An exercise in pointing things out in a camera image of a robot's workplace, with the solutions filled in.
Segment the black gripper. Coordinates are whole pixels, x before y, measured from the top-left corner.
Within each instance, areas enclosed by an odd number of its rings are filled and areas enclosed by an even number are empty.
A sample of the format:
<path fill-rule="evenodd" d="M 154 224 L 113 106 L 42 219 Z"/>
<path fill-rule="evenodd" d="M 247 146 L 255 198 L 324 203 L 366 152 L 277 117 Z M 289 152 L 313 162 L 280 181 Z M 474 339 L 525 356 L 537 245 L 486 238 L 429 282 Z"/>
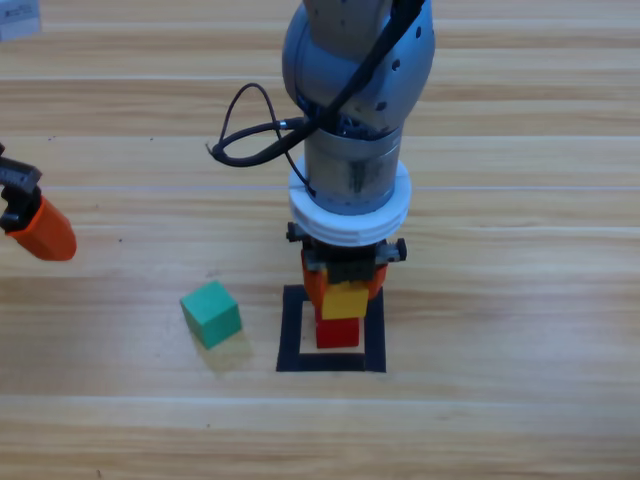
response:
<path fill-rule="evenodd" d="M 304 288 L 316 309 L 322 309 L 328 281 L 368 281 L 368 299 L 375 299 L 386 279 L 388 264 L 406 260 L 404 238 L 360 247 L 336 246 L 312 237 L 294 222 L 287 224 L 286 238 L 302 243 Z"/>
<path fill-rule="evenodd" d="M 69 261 L 77 250 L 70 221 L 48 199 L 35 166 L 10 159 L 1 145 L 1 198 L 7 206 L 1 228 L 33 256 L 44 261 Z"/>

